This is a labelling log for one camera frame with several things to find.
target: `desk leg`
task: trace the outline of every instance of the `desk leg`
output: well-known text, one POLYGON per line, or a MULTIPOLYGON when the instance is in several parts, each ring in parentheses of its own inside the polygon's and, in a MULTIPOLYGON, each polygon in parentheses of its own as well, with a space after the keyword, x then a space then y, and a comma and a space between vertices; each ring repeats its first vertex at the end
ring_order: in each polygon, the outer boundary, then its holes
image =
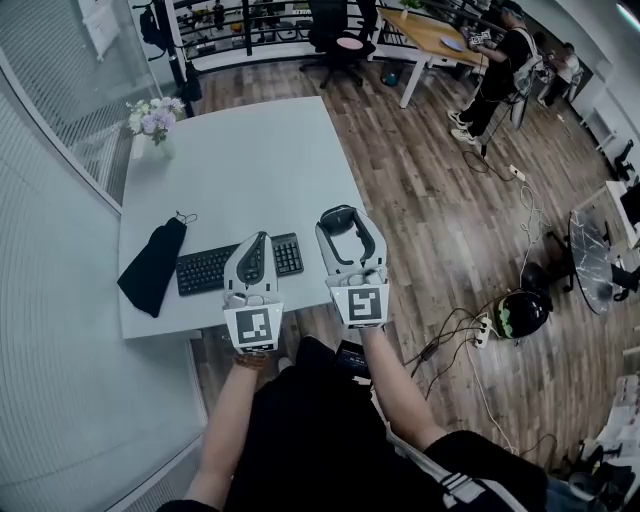
POLYGON ((420 57, 416 61, 416 65, 413 67, 413 73, 411 73, 411 78, 409 78, 407 88, 404 90, 404 94, 400 100, 400 108, 407 108, 411 95, 413 94, 413 90, 416 88, 418 80, 420 80, 420 75, 422 74, 422 70, 424 69, 424 65, 427 63, 428 59, 429 57, 426 53, 420 54, 420 57))
POLYGON ((371 62, 373 60, 373 56, 378 53, 378 41, 380 41, 380 37, 382 37, 380 32, 382 32, 383 22, 384 20, 382 19, 382 16, 380 15, 380 13, 378 13, 378 19, 376 20, 376 29, 373 31, 373 35, 371 36, 371 42, 376 49, 369 55, 367 55, 367 60, 369 62, 371 62))

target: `chair leg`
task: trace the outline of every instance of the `chair leg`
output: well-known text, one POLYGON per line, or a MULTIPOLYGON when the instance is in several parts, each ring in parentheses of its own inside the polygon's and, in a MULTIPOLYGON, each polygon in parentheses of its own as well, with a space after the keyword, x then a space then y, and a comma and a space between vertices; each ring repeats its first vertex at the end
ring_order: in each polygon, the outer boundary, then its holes
POLYGON ((329 71, 327 71, 327 76, 324 77, 324 80, 320 84, 320 89, 326 89, 327 84, 329 83, 329 79, 331 78, 331 75, 333 75, 334 71, 334 68, 329 68, 329 71))

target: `human arm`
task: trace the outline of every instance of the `human arm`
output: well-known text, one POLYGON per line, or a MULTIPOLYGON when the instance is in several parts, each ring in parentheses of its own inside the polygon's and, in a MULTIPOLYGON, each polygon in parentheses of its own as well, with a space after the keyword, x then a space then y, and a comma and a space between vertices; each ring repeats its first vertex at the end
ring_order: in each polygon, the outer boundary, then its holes
POLYGON ((418 386, 398 360, 384 331, 362 331, 365 358, 385 418, 393 432, 414 448, 424 451, 447 432, 435 422, 418 386))
POLYGON ((507 55, 501 52, 500 50, 487 48, 486 46, 475 46, 475 47, 472 47, 471 49, 472 51, 481 53, 482 55, 487 57, 489 60, 493 60, 495 62, 504 62, 508 58, 507 55))
POLYGON ((244 449, 258 371, 234 362, 209 418, 200 467, 185 499, 223 509, 244 449))

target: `glass wall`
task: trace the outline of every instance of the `glass wall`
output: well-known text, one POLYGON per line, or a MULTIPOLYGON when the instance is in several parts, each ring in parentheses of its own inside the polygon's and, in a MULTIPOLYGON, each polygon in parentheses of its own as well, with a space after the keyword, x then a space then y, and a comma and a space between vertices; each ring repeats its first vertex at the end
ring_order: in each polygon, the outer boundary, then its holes
POLYGON ((121 204, 126 103, 158 96, 127 3, 2 0, 0 47, 53 132, 121 204))

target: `paper on wall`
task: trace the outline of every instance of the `paper on wall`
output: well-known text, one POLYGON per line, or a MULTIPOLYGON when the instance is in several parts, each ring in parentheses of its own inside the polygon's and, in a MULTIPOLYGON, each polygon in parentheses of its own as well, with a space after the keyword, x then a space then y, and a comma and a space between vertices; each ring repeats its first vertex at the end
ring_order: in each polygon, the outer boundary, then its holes
POLYGON ((109 46, 120 33, 118 20, 111 7, 111 2, 104 2, 102 7, 84 18, 82 22, 86 25, 89 37, 98 53, 98 60, 102 61, 109 46))

